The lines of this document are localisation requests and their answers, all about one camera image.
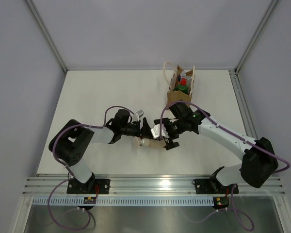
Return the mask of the beige pump bottle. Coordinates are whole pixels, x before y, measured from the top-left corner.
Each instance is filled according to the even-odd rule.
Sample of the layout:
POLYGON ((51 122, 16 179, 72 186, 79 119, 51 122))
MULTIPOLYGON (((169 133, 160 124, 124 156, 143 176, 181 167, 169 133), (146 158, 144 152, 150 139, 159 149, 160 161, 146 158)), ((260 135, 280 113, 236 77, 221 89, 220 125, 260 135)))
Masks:
POLYGON ((133 137, 133 145, 140 148, 140 147, 149 147, 155 149, 163 149, 166 146, 164 141, 157 141, 154 139, 148 138, 140 138, 140 137, 133 137))

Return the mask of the brown canvas bag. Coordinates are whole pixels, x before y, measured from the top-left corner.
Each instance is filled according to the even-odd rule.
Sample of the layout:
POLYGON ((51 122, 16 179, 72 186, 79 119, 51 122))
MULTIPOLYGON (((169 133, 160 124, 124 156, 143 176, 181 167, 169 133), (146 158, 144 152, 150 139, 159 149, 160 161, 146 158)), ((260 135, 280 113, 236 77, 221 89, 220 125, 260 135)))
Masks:
POLYGON ((180 67, 179 65, 174 66, 171 62, 164 62, 163 64, 163 77, 168 85, 168 92, 167 92, 167 103, 166 105, 178 101, 178 100, 184 100, 190 102, 192 100, 193 90, 194 90, 194 81, 195 81, 195 66, 193 66, 193 69, 186 71, 186 74, 192 76, 191 84, 188 85, 189 88, 189 94, 186 95, 181 91, 174 91, 175 87, 180 83, 177 81, 177 77, 180 76, 181 72, 184 69, 180 67), (173 71, 173 76, 169 79, 166 75, 166 66, 170 65, 173 71))

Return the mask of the green bottle red cap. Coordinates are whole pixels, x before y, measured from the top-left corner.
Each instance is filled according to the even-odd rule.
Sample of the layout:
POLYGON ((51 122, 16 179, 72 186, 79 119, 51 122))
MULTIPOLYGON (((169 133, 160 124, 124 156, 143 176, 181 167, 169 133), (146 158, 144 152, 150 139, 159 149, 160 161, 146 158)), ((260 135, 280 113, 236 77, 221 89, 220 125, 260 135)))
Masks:
POLYGON ((180 83, 175 87, 174 91, 181 91, 184 94, 189 94, 189 88, 187 86, 187 80, 181 79, 180 83))

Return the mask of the silver tube white cap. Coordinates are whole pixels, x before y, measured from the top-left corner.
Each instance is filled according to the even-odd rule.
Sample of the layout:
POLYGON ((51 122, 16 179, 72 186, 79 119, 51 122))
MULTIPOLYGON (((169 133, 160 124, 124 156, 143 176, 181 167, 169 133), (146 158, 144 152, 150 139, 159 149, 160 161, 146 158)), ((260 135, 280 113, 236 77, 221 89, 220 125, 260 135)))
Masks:
POLYGON ((192 76, 186 74, 186 72, 183 70, 180 74, 180 81, 186 80, 186 84, 190 85, 192 81, 192 76))

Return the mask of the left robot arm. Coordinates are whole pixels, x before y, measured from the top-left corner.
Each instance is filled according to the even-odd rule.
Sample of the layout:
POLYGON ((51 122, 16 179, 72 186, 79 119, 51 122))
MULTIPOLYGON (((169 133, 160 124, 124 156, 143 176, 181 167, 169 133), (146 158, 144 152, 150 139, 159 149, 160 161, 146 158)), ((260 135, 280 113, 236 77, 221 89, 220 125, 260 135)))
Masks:
POLYGON ((68 194, 108 194, 110 180, 97 179, 87 166, 83 156, 90 144, 114 144, 123 135, 131 136, 138 142, 149 142, 153 136, 143 111, 136 113, 119 108, 103 126, 81 124, 69 120, 49 143, 48 149, 54 159, 62 164, 70 174, 68 194))

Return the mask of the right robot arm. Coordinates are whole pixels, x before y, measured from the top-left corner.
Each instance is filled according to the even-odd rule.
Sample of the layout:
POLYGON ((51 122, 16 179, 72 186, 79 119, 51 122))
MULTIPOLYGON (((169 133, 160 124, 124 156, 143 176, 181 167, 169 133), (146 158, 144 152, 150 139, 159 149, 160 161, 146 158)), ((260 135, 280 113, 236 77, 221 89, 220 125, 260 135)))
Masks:
POLYGON ((216 169, 205 181, 193 183, 196 192, 203 188, 206 192, 225 193, 239 183, 247 183, 260 188, 278 168, 271 142, 262 137, 255 139, 226 128, 211 117, 210 113, 197 108, 193 111, 180 100, 168 106, 175 121, 161 117, 154 121, 150 130, 153 138, 165 141, 165 149, 179 146, 176 139, 184 132, 193 132, 220 144, 241 160, 241 164, 222 166, 216 169))

